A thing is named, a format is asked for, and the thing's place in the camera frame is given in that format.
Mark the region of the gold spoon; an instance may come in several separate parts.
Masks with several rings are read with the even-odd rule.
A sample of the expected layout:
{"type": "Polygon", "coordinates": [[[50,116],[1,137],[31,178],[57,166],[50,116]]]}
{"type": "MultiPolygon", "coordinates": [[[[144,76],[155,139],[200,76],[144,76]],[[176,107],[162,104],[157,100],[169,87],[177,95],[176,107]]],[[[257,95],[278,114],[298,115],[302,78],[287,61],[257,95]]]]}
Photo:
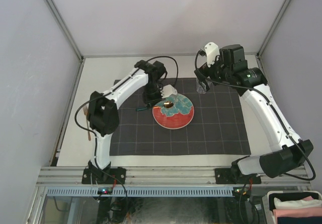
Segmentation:
{"type": "Polygon", "coordinates": [[[153,106],[147,105],[145,107],[138,107],[135,110],[137,112],[139,112],[139,111],[144,111],[144,110],[148,110],[148,109],[155,109],[155,108],[171,108],[171,107],[173,107],[173,105],[174,105],[173,102],[165,101],[163,103],[157,103],[153,106]]]}

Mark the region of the clear drinking glass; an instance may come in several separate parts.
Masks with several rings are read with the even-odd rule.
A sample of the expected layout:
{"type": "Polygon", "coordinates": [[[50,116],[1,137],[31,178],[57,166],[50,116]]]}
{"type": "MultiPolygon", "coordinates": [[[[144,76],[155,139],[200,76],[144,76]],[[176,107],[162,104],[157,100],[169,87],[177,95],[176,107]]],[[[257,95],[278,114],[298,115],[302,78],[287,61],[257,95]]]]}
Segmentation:
{"type": "Polygon", "coordinates": [[[199,94],[206,94],[210,89],[207,80],[196,79],[196,89],[199,94]]]}

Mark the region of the red and teal plate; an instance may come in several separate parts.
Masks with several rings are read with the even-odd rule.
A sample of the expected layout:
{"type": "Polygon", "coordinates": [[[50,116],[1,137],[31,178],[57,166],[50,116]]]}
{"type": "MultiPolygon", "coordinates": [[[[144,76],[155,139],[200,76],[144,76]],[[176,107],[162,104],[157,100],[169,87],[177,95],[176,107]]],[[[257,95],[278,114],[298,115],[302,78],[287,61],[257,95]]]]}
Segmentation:
{"type": "Polygon", "coordinates": [[[165,101],[171,101],[174,105],[171,108],[155,108],[152,110],[152,115],[157,124],[166,129],[180,129],[192,121],[195,109],[192,101],[188,97],[177,94],[159,103],[165,101]]]}

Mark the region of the dark grey checked cloth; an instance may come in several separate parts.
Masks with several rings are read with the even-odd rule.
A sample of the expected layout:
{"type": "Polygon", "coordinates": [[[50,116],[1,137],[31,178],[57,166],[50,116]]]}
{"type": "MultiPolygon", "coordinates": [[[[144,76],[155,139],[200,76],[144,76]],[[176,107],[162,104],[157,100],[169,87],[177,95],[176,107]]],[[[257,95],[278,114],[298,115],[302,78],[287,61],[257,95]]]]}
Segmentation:
{"type": "Polygon", "coordinates": [[[192,121],[181,129],[157,124],[143,106],[139,89],[119,109],[120,124],[111,140],[112,156],[250,155],[238,93],[225,86],[197,92],[196,78],[180,78],[176,89],[193,103],[192,121]]]}

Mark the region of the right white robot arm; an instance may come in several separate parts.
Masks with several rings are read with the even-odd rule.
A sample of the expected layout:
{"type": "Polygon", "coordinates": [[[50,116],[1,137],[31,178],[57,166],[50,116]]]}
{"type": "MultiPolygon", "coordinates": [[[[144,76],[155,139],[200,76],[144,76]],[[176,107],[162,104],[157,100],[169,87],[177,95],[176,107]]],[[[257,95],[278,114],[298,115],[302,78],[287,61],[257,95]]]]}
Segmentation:
{"type": "Polygon", "coordinates": [[[203,65],[195,66],[199,85],[205,91],[209,90],[209,83],[235,89],[259,120],[270,146],[268,154],[247,156],[232,162],[232,179],[243,183],[248,177],[258,174],[269,178],[291,176],[291,170],[307,163],[312,177],[302,180],[314,180],[316,172],[308,158],[313,144],[309,139],[303,140],[290,126],[274,100],[262,71],[257,67],[248,67],[244,48],[239,44],[219,48],[210,42],[197,51],[195,59],[199,56],[206,57],[203,65]]]}

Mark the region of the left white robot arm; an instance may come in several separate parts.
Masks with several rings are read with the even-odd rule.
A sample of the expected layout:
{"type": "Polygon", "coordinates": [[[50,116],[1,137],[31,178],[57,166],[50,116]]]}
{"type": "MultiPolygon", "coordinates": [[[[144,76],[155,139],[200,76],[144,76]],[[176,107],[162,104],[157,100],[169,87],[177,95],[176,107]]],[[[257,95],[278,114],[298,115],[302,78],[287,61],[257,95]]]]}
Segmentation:
{"type": "Polygon", "coordinates": [[[110,145],[120,117],[118,109],[138,89],[144,88],[142,98],[146,107],[152,108],[162,100],[158,82],[167,73],[163,63],[153,64],[141,60],[133,70],[117,84],[102,93],[93,92],[88,108],[89,126],[95,137],[94,155],[89,161],[92,177],[100,184],[110,179],[110,145]]]}

